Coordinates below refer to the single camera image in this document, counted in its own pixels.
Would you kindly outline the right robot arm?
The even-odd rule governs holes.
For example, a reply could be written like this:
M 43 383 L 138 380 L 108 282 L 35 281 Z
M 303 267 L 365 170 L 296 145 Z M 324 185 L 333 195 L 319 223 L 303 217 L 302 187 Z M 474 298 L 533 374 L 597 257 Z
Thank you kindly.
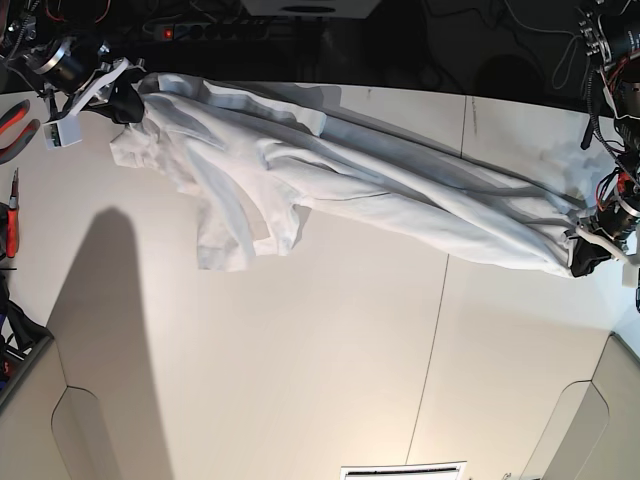
M 311 209 L 416 239 L 475 263 L 567 278 L 607 261 L 579 201 L 522 175 L 450 153 L 284 91 L 113 57 L 88 13 L 69 24 L 44 1 L 1 5 L 1 64 L 51 105 L 53 149 L 79 139 L 79 114 L 122 126 L 116 164 L 165 175 L 199 203 L 197 261 L 234 272 L 286 256 Z

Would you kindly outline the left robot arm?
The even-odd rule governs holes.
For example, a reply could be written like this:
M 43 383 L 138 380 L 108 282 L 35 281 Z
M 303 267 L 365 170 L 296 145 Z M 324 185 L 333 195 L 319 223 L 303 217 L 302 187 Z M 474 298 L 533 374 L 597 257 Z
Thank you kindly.
M 594 212 L 575 229 L 570 270 L 583 277 L 605 261 L 627 261 L 639 227 L 639 3 L 585 1 L 578 11 L 589 65 L 581 148 L 595 139 L 614 161 L 596 186 Z

